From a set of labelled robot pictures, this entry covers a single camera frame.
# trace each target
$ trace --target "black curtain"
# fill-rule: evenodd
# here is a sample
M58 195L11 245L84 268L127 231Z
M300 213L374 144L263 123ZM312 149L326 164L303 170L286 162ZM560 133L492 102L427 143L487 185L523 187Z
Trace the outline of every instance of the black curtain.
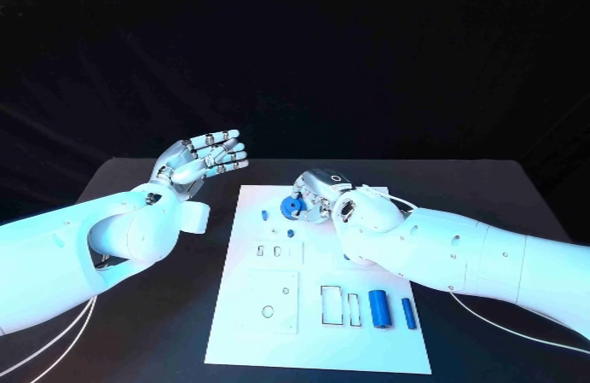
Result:
M254 158L517 160L590 240L563 202L590 177L588 0L0 6L0 220L73 203L111 157L238 128Z

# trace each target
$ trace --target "table surface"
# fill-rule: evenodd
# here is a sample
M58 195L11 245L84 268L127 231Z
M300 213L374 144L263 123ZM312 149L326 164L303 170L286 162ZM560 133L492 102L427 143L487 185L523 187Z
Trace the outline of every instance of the table surface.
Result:
M150 176L153 165L149 159L107 161L80 202L133 189ZM448 293L416 283L432 375L204 364L240 186L292 185L313 167L339 170L354 183L388 186L390 194L419 206L459 213L511 231L569 240L514 161L251 160L249 168L208 180L197 194L195 200L212 207L207 234L181 234L171 256L100 295L87 331L44 381L589 381L588 355L505 333ZM463 301L504 326L589 348L580 335L515 305L475 297ZM0 338L0 370L58 335L80 310ZM6 381L31 381L61 356L75 333Z

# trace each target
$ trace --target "blue object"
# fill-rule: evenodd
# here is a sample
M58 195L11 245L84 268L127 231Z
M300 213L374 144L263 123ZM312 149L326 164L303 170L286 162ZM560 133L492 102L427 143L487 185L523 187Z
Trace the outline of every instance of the blue object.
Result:
M386 329L391 326L390 307L387 305L386 291L370 292L373 326Z
M298 218L293 218L292 216L293 211L305 211L305 202L302 199L296 199L289 196L280 203L280 212L283 213L286 219L296 221Z
M416 329L414 313L412 312L412 302L407 298L403 299L403 313L406 315L406 323L409 329Z

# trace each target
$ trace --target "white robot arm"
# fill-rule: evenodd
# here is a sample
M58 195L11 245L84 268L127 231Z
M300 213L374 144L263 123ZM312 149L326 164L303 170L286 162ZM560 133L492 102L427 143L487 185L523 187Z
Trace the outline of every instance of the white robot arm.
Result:
M515 234L450 212L401 211L371 187L311 170L282 204L289 219L332 219L345 256L440 291L523 306L590 339L590 247Z
M51 319L149 268L169 255L181 230L205 232L210 207L188 199L207 177L249 165L238 135L223 131L176 142L149 183L0 227L0 335ZM88 247L104 255L100 265Z

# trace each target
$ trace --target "robot hand holding object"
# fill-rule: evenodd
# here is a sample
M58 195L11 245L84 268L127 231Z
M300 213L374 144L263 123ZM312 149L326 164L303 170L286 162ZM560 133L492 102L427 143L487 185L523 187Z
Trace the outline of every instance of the robot hand holding object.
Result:
M238 135L178 141L149 183L0 227L0 335L47 321L149 268L181 230L205 232L210 207L188 199L207 177L249 165ZM100 265L88 247L111 256Z
M590 339L590 247L419 208L331 170L303 173L280 209L289 219L332 219L357 264L380 264L440 291L511 302Z

